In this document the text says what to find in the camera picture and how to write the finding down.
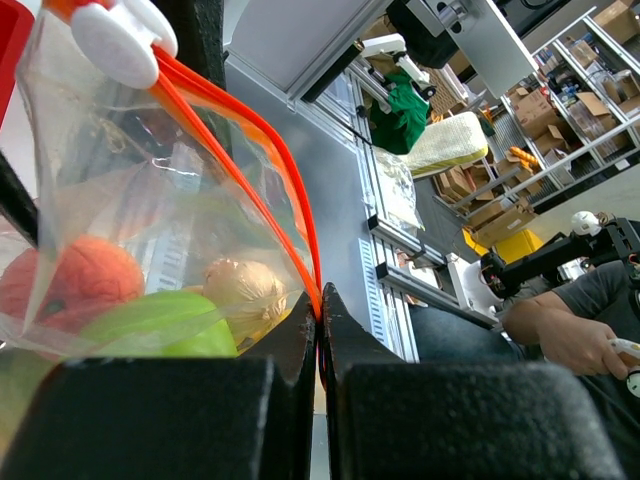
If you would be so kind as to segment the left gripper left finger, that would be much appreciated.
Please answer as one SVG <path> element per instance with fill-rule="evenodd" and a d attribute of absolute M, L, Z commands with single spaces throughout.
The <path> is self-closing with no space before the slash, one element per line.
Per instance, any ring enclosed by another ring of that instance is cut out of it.
<path fill-rule="evenodd" d="M 305 479 L 315 382 L 307 295 L 235 358 L 87 358 L 53 369 L 5 479 Z"/>

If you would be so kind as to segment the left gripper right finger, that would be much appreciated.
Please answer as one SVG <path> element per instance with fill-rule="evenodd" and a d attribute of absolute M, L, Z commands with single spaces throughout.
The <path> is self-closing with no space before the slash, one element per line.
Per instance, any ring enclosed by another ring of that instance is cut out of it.
<path fill-rule="evenodd" d="M 335 479 L 621 479 L 591 398 L 527 362 L 408 363 L 323 290 L 319 338 Z"/>

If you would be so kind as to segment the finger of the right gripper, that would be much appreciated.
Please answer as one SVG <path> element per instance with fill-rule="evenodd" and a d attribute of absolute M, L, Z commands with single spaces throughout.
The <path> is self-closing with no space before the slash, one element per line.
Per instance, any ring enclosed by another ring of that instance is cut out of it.
<path fill-rule="evenodd" d="M 1 153 L 0 171 L 1 215 L 33 248 L 38 249 L 38 208 L 4 153 Z"/>

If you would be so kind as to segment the pink peach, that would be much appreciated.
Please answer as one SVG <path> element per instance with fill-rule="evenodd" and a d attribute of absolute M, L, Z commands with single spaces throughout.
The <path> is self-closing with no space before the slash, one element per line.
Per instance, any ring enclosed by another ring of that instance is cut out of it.
<path fill-rule="evenodd" d="M 1 312 L 24 319 L 36 276 L 38 252 L 28 248 L 1 276 Z M 36 312 L 36 325 L 76 334 L 94 316 L 144 294 L 145 279 L 124 248 L 82 235 L 64 249 L 49 288 Z"/>

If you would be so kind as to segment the beige garlic bulb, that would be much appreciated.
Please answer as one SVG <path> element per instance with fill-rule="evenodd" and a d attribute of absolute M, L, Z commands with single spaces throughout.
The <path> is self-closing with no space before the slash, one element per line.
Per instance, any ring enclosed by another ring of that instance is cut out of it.
<path fill-rule="evenodd" d="M 225 312 L 239 351 L 252 347 L 285 314 L 285 285 L 265 264 L 220 259 L 205 270 L 203 295 Z"/>

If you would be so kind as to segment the green apple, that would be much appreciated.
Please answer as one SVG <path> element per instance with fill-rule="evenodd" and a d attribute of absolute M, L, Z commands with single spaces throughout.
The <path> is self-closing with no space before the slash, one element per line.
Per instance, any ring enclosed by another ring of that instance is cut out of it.
<path fill-rule="evenodd" d="M 238 356 L 223 313 L 196 293 L 164 291 L 142 296 L 96 317 L 80 337 L 105 356 Z"/>

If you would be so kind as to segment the clear zip top bag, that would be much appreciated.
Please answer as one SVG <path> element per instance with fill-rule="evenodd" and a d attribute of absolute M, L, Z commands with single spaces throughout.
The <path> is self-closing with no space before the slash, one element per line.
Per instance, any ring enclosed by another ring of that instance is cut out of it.
<path fill-rule="evenodd" d="M 15 77 L 33 139 L 39 248 L 1 215 L 1 276 L 26 249 L 38 252 L 25 318 L 1 312 L 4 346 L 51 360 L 97 355 L 81 330 L 34 323 L 62 252 L 82 235 L 134 257 L 142 296 L 204 296 L 205 270 L 228 258 L 276 274 L 283 319 L 302 295 L 320 313 L 315 225 L 289 148 L 179 60 L 176 32 L 154 3 L 44 2 Z"/>

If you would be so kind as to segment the operator forearm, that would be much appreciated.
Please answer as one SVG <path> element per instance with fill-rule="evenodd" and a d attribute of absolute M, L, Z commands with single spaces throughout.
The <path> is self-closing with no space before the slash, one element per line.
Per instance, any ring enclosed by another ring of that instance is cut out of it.
<path fill-rule="evenodd" d="M 516 301 L 506 312 L 502 326 L 515 342 L 539 345 L 550 327 L 574 317 L 571 309 L 553 291 Z"/>

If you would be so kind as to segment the operator hand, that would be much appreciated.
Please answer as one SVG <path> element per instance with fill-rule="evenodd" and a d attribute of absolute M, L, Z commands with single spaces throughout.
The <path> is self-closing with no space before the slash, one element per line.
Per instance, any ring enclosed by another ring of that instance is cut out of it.
<path fill-rule="evenodd" d="M 616 339 L 614 332 L 603 323 L 551 309 L 536 331 L 546 359 L 577 375 L 612 375 L 624 380 L 629 373 L 610 343 Z"/>

